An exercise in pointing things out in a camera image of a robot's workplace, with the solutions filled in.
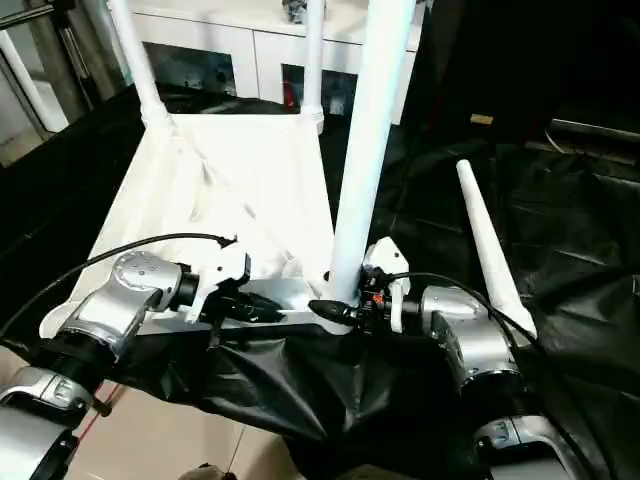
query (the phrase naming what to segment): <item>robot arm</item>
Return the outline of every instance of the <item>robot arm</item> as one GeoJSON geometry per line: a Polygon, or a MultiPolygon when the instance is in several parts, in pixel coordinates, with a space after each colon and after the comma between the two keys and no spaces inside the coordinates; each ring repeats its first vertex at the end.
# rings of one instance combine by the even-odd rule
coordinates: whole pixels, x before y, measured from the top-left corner
{"type": "MultiPolygon", "coordinates": [[[[220,280],[244,278],[247,259],[220,280]]],[[[63,478],[78,445],[72,432],[92,406],[108,414],[95,393],[145,314],[191,305],[199,282],[188,267],[148,252],[119,257],[108,281],[0,391],[0,479],[63,478]]]]}

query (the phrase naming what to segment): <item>white cylinder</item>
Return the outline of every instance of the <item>white cylinder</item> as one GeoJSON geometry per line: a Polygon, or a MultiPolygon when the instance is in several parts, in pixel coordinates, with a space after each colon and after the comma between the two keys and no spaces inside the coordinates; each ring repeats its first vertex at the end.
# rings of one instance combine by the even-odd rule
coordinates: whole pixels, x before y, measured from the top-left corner
{"type": "Polygon", "coordinates": [[[318,127],[318,134],[324,126],[322,112],[322,43],[324,29],[325,0],[307,1],[307,63],[304,67],[303,115],[310,116],[318,127]]]}
{"type": "Polygon", "coordinates": [[[416,0],[371,0],[340,192],[329,295],[355,303],[416,0]]]}
{"type": "Polygon", "coordinates": [[[140,97],[142,120],[147,125],[158,120],[164,121],[168,116],[167,109],[160,100],[149,57],[136,31],[127,0],[110,0],[109,5],[122,50],[140,97]]]}
{"type": "Polygon", "coordinates": [[[531,314],[520,301],[471,164],[467,160],[460,160],[456,169],[491,305],[536,335],[535,324],[531,314]]]}
{"type": "Polygon", "coordinates": [[[40,92],[36,88],[36,84],[33,82],[31,75],[27,71],[20,54],[16,50],[11,37],[6,30],[0,31],[0,50],[4,53],[7,59],[7,63],[11,66],[11,70],[15,74],[20,86],[24,90],[25,96],[29,99],[29,103],[35,110],[36,114],[40,118],[42,125],[49,132],[57,132],[60,130],[60,125],[52,118],[51,112],[44,104],[40,92]]]}

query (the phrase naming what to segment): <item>cabinet door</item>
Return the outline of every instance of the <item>cabinet door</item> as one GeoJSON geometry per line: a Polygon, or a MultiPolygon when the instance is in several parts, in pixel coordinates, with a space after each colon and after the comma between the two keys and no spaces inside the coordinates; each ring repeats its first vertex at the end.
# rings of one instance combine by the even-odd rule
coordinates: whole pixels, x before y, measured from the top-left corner
{"type": "MultiPolygon", "coordinates": [[[[289,72],[293,70],[296,73],[295,70],[299,70],[290,67],[304,67],[306,61],[305,38],[257,31],[254,32],[254,36],[260,98],[272,102],[285,103],[286,93],[287,103],[289,103],[291,92],[285,92],[285,90],[288,88],[298,90],[301,86],[285,85],[285,81],[289,81],[287,78],[289,72]]],[[[322,54],[322,67],[325,70],[322,85],[323,103],[324,99],[330,96],[330,92],[327,92],[326,89],[332,88],[331,84],[328,85],[325,82],[328,77],[326,73],[336,72],[357,75],[360,68],[361,51],[362,45],[324,41],[322,54]]],[[[400,123],[414,60],[414,52],[405,53],[392,115],[393,123],[395,124],[400,123]]],[[[350,90],[351,82],[348,80],[343,80],[339,83],[342,85],[347,84],[347,89],[350,90]]],[[[343,100],[346,104],[353,102],[353,99],[343,100]]]]}
{"type": "MultiPolygon", "coordinates": [[[[154,44],[152,49],[149,49],[148,46],[150,56],[153,56],[154,51],[162,56],[162,52],[158,53],[162,50],[157,48],[159,45],[189,49],[184,52],[181,59],[177,60],[180,65],[175,70],[184,66],[187,70],[193,69],[191,75],[197,76],[196,70],[198,68],[215,63],[214,55],[207,58],[206,53],[199,52],[228,55],[230,59],[226,63],[230,62],[231,64],[236,95],[238,97],[259,97],[251,30],[143,14],[135,14],[134,19],[141,40],[147,44],[154,44]],[[193,64],[190,67],[188,66],[189,61],[192,61],[193,64]]],[[[175,51],[175,48],[166,49],[164,56],[175,58],[175,51]]],[[[156,75],[158,75],[157,66],[155,67],[156,75]]]]}

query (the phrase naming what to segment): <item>black cloth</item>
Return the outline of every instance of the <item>black cloth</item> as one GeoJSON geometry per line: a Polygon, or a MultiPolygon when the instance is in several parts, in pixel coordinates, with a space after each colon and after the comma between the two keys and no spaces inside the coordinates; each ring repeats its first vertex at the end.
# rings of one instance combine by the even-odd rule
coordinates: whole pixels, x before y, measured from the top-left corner
{"type": "MultiPolygon", "coordinates": [[[[284,113],[279,106],[162,88],[172,112],[284,113]]],[[[86,258],[143,131],[128,90],[0,171],[0,288],[8,318],[42,286],[86,258]]],[[[320,137],[332,212],[348,121],[329,116],[320,137]]],[[[518,290],[539,337],[567,375],[614,459],[616,478],[640,477],[640,174],[585,156],[468,139],[438,146],[393,128],[370,240],[390,235],[414,271],[484,284],[455,173],[469,158],[518,290]]],[[[2,343],[25,357],[43,315],[75,279],[52,291],[2,343]]],[[[412,296],[424,284],[413,281],[412,296]]],[[[477,478],[464,411],[438,349],[419,337],[333,337],[317,328],[139,337],[112,378],[286,436],[305,477],[359,463],[419,478],[477,478]]],[[[522,369],[548,409],[608,478],[563,390],[533,354],[522,369]]]]}

